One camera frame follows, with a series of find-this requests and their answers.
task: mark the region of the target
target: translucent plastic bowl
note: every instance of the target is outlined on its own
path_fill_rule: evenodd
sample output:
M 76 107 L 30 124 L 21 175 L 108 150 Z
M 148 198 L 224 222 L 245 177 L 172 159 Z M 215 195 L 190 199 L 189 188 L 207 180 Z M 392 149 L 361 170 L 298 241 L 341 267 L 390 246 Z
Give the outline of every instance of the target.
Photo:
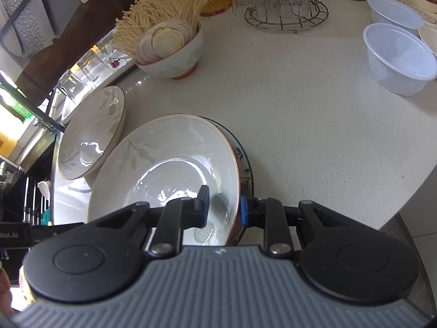
M 405 29 L 371 24 L 363 32 L 373 79 L 388 91 L 412 96 L 437 75 L 437 62 L 429 47 Z
M 374 23 L 394 24 L 419 36 L 419 28 L 425 23 L 419 14 L 407 5 L 395 0 L 369 0 Z

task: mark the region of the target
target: table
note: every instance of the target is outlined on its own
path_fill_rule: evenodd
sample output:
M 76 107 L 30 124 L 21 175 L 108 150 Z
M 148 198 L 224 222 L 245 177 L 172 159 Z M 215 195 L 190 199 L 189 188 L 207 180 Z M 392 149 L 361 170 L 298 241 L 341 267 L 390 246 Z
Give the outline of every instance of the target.
M 161 115 L 212 118 L 240 140 L 255 195 L 295 206 L 312 199 L 380 228 L 437 164 L 437 83 L 410 98 L 372 80 L 365 1 L 323 0 L 328 20 L 293 33 L 259 30 L 228 11 L 202 19 L 197 71 L 180 81 L 137 70 L 126 92 L 122 137 Z M 92 178 L 57 173 L 54 222 L 87 219 Z

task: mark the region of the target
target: white logo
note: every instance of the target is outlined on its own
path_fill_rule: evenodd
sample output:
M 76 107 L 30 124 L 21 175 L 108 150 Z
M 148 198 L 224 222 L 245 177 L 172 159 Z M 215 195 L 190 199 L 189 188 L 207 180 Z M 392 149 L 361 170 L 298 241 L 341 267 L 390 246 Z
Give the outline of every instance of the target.
M 12 233 L 0 232 L 0 238 L 18 238 L 18 233 L 17 232 L 12 232 Z
M 224 253 L 226 253 L 227 250 L 224 248 L 220 248 L 214 251 L 214 253 L 218 254 L 218 255 L 223 255 Z

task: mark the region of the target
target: round wire stand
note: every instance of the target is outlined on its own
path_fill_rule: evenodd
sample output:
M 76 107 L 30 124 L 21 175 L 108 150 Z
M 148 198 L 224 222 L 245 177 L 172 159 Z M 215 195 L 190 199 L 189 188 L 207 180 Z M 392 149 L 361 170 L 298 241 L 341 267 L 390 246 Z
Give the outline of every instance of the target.
M 328 18 L 329 11 L 326 5 L 319 0 L 309 0 L 309 11 L 306 16 L 283 17 L 270 11 L 263 17 L 253 16 L 253 10 L 246 9 L 244 19 L 252 26 L 263 30 L 284 31 L 297 33 L 315 27 Z

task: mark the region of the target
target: bowl of enoki mushrooms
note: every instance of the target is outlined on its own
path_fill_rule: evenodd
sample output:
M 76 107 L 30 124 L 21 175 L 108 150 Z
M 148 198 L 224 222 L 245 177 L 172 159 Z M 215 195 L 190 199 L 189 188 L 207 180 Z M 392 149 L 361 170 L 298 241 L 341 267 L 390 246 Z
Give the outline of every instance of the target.
M 192 74 L 202 54 L 201 10 L 210 0 L 135 0 L 116 20 L 113 44 L 160 78 Z

